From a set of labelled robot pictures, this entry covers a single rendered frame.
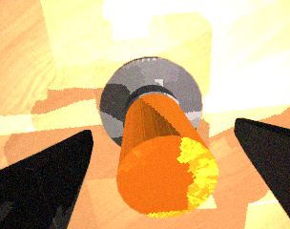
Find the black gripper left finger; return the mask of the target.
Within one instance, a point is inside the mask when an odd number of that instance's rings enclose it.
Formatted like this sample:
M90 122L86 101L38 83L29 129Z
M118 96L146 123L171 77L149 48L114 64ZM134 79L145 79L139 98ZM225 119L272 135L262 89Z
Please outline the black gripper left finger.
M0 169L0 229L67 229L93 151L91 130Z

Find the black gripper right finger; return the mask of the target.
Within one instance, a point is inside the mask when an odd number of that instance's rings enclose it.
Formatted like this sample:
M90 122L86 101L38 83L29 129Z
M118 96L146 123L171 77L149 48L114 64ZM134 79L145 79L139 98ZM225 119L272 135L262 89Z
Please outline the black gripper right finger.
M234 134L290 218L290 129L240 117L235 120Z

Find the orange cylinder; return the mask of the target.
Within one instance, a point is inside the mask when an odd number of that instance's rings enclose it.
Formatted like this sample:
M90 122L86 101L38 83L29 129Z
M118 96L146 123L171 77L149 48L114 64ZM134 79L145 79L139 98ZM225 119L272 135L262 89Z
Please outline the orange cylinder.
M186 215L214 192L218 167L178 104L147 94L126 113L116 175L117 190L139 214Z

